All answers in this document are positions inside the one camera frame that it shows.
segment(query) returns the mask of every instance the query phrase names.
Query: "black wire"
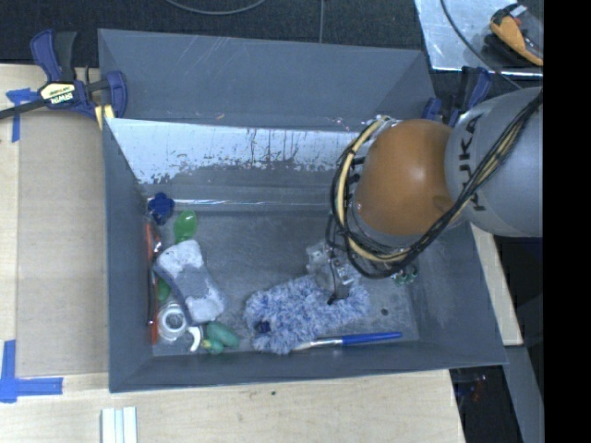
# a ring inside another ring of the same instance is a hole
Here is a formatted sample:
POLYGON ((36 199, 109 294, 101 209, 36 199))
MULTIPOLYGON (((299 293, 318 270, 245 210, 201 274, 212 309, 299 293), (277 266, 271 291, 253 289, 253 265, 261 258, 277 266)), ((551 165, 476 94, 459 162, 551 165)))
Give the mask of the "black wire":
POLYGON ((243 13, 248 10, 252 10, 253 8, 256 8, 257 6, 264 4, 267 0, 259 0, 258 2, 255 2, 252 5, 244 6, 242 8, 238 8, 236 10, 227 10, 227 11, 201 10, 198 8, 194 8, 192 6, 186 6, 183 4, 179 4, 175 0, 163 0, 163 1, 172 5, 172 6, 176 6, 177 8, 180 8, 181 10, 185 10, 185 11, 188 11, 191 13, 198 13, 200 15, 207 15, 207 16, 213 16, 213 17, 226 17, 226 16, 230 16, 230 15, 237 15, 238 13, 243 13))
POLYGON ((324 0, 320 0, 320 29, 318 42, 322 43, 322 35, 324 33, 324 0))
POLYGON ((453 21, 452 15, 450 14, 449 10, 447 9, 447 6, 445 5, 445 1, 444 0, 440 0, 440 3, 441 3, 441 9, 443 10, 443 13, 445 14, 445 17, 450 22, 450 25, 452 25, 452 28, 455 31, 455 34, 458 35, 458 37, 462 40, 462 42, 465 44, 465 46, 472 53, 474 53, 474 55, 478 59, 480 59, 480 61, 482 61, 485 64, 485 66, 487 66, 493 73, 495 73, 497 76, 500 76, 501 78, 503 78, 504 80, 506 80, 507 82, 509 82, 511 85, 513 85, 517 89, 522 89, 522 87, 519 84, 517 84, 514 80, 511 80, 510 78, 508 78, 504 74, 502 74, 502 72, 499 69, 497 69, 496 67, 491 66, 490 63, 488 61, 486 61, 480 55, 480 53, 474 48, 474 46, 470 43, 470 41, 466 39, 466 37, 462 34, 462 32, 460 31, 460 29, 457 27, 457 25, 453 21))

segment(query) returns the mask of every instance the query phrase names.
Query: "clamp handle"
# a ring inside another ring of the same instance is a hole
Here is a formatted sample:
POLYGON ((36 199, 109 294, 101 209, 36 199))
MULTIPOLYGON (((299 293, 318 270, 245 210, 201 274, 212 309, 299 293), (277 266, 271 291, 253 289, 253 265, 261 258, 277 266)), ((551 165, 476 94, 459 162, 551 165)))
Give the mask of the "clamp handle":
POLYGON ((35 64, 43 69, 47 82, 70 82, 76 78, 72 67, 72 46, 78 34, 74 31, 45 30, 33 37, 30 51, 35 64))

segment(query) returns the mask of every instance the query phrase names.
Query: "green toy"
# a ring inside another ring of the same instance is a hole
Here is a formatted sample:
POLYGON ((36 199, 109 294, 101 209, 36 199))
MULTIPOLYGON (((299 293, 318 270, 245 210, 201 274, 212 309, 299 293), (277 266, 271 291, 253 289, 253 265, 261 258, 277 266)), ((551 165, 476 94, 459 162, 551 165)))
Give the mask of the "green toy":
POLYGON ((190 240, 197 231, 197 214, 193 210, 183 210, 175 221, 175 242, 190 240))

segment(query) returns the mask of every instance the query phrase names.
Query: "blue clamp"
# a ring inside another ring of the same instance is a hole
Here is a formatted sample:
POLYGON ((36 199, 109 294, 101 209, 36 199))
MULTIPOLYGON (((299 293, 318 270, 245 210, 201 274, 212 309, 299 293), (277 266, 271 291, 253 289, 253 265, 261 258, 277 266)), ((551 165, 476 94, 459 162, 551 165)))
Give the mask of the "blue clamp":
MULTIPOLYGON (((20 105, 23 102, 35 102, 41 97, 35 90, 31 89, 16 89, 9 90, 6 93, 7 98, 15 105, 20 105)), ((15 114, 12 119, 12 142, 15 143, 20 139, 20 115, 15 114)))
POLYGON ((443 103, 441 99, 431 97, 421 118, 441 119, 448 126, 455 126, 460 116, 487 98, 492 87, 492 77, 484 67, 462 67, 462 80, 456 96, 443 103))
POLYGON ((0 402, 15 403, 18 397, 32 395, 61 395, 63 377, 19 379, 15 377, 15 340, 5 341, 0 377, 0 402))
POLYGON ((174 209, 175 201, 166 196, 163 192, 159 192, 148 202, 150 215, 158 225, 164 225, 173 215, 174 209))
POLYGON ((33 59, 45 73, 47 83, 34 95, 30 91, 13 90, 13 98, 9 98, 18 104, 0 110, 0 119, 15 117, 13 141, 19 138, 20 124, 17 117, 43 106, 50 110, 69 110, 96 120, 98 105, 92 99, 92 93, 97 90, 108 90, 108 93, 103 93, 103 101, 108 100, 116 117, 123 116, 127 108, 127 86, 123 73, 111 71, 104 79, 92 83, 76 79, 76 71, 71 65, 76 35, 73 31, 45 30, 32 39, 30 49, 33 59))

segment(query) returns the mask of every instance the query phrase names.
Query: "blue tape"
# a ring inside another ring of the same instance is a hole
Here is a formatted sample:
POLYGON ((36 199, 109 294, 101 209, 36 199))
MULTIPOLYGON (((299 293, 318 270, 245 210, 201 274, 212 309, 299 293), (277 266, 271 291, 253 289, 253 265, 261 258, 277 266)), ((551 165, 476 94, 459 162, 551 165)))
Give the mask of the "blue tape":
POLYGON ((17 343, 5 341, 0 375, 0 402, 15 403, 18 397, 31 395, 61 395, 63 377, 19 379, 15 377, 17 343))
MULTIPOLYGON (((9 90, 6 93, 8 99, 16 105, 23 102, 35 102, 41 97, 39 94, 31 89, 16 89, 9 90)), ((12 118, 12 142, 16 143, 20 139, 20 115, 16 114, 12 118)))

